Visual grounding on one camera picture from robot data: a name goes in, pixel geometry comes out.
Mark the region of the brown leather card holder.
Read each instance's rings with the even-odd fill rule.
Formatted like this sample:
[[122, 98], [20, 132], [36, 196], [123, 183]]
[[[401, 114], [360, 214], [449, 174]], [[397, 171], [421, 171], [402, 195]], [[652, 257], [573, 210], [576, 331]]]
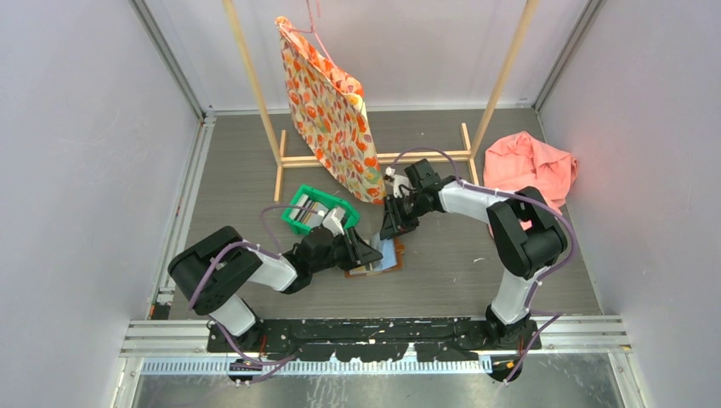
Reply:
[[383, 258], [367, 266], [360, 266], [359, 268], [345, 271], [344, 276], [346, 278], [380, 275], [403, 268], [402, 257], [405, 252], [405, 246], [399, 238], [381, 240], [379, 233], [376, 233], [371, 237], [370, 245], [373, 249], [380, 251]]

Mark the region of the green plastic card bin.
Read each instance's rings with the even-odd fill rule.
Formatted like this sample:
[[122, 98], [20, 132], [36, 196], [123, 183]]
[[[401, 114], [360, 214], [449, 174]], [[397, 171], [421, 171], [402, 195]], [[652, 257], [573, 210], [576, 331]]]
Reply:
[[345, 229], [358, 224], [360, 214], [347, 201], [302, 184], [281, 219], [294, 234], [307, 235], [314, 227], [320, 226], [323, 218], [333, 209], [341, 212]]

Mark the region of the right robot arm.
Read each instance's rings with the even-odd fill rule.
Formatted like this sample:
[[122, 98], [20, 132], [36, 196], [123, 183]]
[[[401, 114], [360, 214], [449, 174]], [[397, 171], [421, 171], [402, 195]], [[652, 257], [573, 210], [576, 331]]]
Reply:
[[422, 159], [402, 174], [392, 167], [383, 180], [392, 191], [383, 201], [381, 239], [415, 230], [428, 213], [463, 215], [486, 224], [497, 249], [503, 274], [497, 295], [485, 312], [485, 337], [497, 349], [508, 348], [530, 318], [528, 299], [537, 280], [569, 246], [554, 210], [540, 191], [489, 190], [459, 178], [442, 178]]

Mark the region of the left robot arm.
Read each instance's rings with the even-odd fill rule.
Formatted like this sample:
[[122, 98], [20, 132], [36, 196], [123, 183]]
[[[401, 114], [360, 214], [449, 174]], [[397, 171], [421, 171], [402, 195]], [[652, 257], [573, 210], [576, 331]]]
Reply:
[[254, 350], [261, 338], [259, 317], [237, 292], [250, 282], [293, 294], [314, 274], [371, 266], [383, 253], [353, 228], [314, 227], [284, 253], [275, 254], [244, 240], [225, 226], [173, 258], [167, 272], [197, 315], [208, 315], [228, 333], [241, 352]]

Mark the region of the stack of credit cards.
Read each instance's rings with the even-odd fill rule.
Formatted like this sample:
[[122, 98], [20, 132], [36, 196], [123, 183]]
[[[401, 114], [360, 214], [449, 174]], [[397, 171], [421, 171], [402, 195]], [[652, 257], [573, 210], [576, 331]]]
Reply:
[[292, 226], [300, 235], [307, 234], [311, 229], [321, 225], [323, 218], [331, 210], [321, 202], [314, 200], [307, 194], [302, 194], [297, 202], [298, 208], [290, 213]]

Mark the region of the floral fabric bag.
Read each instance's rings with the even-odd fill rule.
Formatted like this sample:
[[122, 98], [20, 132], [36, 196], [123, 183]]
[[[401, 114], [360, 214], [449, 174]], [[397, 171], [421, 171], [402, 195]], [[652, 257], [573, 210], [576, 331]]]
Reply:
[[315, 159], [356, 199], [380, 204], [383, 172], [362, 93], [342, 93], [303, 59], [275, 19], [293, 125]]

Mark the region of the pink crumpled cloth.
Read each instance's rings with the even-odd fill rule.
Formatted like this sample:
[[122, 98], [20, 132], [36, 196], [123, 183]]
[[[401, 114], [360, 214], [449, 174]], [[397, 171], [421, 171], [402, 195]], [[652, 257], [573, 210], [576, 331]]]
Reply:
[[535, 139], [527, 132], [503, 137], [485, 151], [483, 182], [491, 189], [540, 191], [554, 211], [565, 205], [579, 170], [569, 152]]

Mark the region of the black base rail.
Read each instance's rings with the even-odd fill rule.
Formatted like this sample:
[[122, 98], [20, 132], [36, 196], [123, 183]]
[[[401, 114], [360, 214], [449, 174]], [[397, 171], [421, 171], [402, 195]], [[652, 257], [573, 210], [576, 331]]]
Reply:
[[374, 319], [264, 319], [240, 337], [225, 338], [213, 321], [207, 351], [246, 355], [271, 361], [363, 363], [396, 362], [413, 352], [421, 362], [465, 361], [481, 351], [519, 355], [530, 346], [537, 323], [529, 320], [506, 337], [484, 319], [374, 318]]

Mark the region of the aluminium frame rail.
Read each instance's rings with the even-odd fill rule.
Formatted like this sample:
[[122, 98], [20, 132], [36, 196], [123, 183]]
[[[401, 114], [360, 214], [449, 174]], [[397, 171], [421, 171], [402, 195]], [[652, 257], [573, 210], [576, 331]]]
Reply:
[[533, 319], [537, 330], [530, 346], [519, 355], [481, 351], [465, 361], [421, 362], [413, 352], [392, 362], [308, 362], [207, 351], [209, 330], [203, 320], [136, 320], [129, 325], [120, 355], [135, 358], [144, 374], [230, 375], [260, 377], [268, 373], [287, 376], [390, 375], [390, 374], [489, 374], [506, 371], [514, 360], [529, 361], [539, 354], [628, 354], [632, 347], [620, 318], [608, 315], [562, 316]]

